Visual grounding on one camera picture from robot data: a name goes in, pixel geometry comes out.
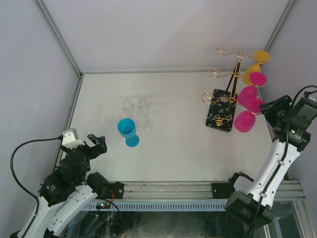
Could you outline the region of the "cyan wine glass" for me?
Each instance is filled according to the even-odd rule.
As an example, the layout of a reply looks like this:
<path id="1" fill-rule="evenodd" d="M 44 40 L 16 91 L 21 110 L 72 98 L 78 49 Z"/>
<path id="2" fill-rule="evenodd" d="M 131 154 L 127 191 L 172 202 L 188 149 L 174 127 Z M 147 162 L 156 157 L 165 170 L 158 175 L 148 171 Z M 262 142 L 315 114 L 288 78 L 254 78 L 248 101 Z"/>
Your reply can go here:
<path id="1" fill-rule="evenodd" d="M 117 129 L 121 136 L 125 138 L 125 143 L 128 147 L 136 147 L 139 144 L 140 139 L 136 134 L 136 126 L 132 119 L 122 119 L 118 123 Z"/>

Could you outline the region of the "clear champagne flute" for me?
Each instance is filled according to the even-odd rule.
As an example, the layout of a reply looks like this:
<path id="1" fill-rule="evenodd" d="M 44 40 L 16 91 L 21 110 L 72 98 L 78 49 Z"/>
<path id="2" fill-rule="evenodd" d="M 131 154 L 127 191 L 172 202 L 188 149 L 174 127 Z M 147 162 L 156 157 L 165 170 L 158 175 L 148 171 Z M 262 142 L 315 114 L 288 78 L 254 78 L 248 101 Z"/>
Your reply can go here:
<path id="1" fill-rule="evenodd" d="M 123 108 L 123 111 L 125 113 L 125 116 L 134 121 L 136 130 L 138 130 L 140 128 L 140 123 L 138 120 L 138 116 L 135 112 L 134 104 L 133 104 L 132 100 L 124 99 L 122 101 L 122 108 Z"/>
<path id="2" fill-rule="evenodd" d="M 140 98 L 137 102 L 140 115 L 143 117 L 141 121 L 141 127 L 144 130 L 150 130 L 153 128 L 153 121 L 149 118 L 149 100 L 147 98 Z"/>

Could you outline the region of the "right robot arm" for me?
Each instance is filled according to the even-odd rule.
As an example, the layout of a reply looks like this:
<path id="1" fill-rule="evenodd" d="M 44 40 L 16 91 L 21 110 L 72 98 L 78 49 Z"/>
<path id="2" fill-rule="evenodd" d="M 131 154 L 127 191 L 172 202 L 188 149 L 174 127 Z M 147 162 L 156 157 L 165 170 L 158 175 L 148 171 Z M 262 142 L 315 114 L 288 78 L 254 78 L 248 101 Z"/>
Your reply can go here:
<path id="1" fill-rule="evenodd" d="M 235 180 L 228 184 L 230 195 L 225 210 L 252 229 L 270 223 L 277 189 L 292 163 L 311 140 L 307 128 L 317 116 L 317 102 L 303 96 L 296 104 L 285 95 L 273 102 L 260 105 L 261 113 L 273 127 L 275 137 L 267 160 L 252 183 L 245 185 Z"/>

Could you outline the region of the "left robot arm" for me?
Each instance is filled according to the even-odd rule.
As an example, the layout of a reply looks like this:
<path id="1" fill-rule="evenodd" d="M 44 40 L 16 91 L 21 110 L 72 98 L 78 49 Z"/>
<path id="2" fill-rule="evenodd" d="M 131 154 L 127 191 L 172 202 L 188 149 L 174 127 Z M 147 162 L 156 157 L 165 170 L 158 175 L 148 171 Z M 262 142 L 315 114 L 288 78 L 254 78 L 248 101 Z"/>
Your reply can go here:
<path id="1" fill-rule="evenodd" d="M 14 171 L 15 149 L 10 157 L 10 170 L 15 182 L 36 200 L 36 206 L 23 229 L 12 238 L 56 238 L 81 209 L 96 198 L 108 194 L 108 180 L 99 172 L 90 173 L 90 161 L 107 152 L 106 138 L 89 134 L 90 147 L 78 138 L 74 129 L 64 131 L 57 139 L 66 153 L 56 169 L 45 178 L 39 194 L 30 192 Z"/>

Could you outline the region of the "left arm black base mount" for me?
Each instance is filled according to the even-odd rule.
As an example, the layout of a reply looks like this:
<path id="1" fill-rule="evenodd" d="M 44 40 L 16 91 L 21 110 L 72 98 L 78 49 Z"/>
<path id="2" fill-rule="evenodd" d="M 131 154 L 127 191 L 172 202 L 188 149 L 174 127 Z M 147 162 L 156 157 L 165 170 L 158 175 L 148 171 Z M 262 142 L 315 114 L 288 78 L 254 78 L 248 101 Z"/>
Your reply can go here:
<path id="1" fill-rule="evenodd" d="M 98 199 L 107 199 L 114 201 L 122 199 L 124 195 L 124 184 L 121 182 L 112 182 L 108 184 L 107 191 L 99 195 Z"/>

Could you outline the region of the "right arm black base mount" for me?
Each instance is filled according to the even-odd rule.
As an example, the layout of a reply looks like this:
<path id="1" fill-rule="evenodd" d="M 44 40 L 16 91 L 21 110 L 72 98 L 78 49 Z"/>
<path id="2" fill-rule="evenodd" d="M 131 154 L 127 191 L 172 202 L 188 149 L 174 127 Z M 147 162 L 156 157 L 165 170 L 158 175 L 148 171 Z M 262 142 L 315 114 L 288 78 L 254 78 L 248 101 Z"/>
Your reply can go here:
<path id="1" fill-rule="evenodd" d="M 214 182 L 211 190 L 213 199 L 228 199 L 235 191 L 234 186 L 228 182 Z"/>

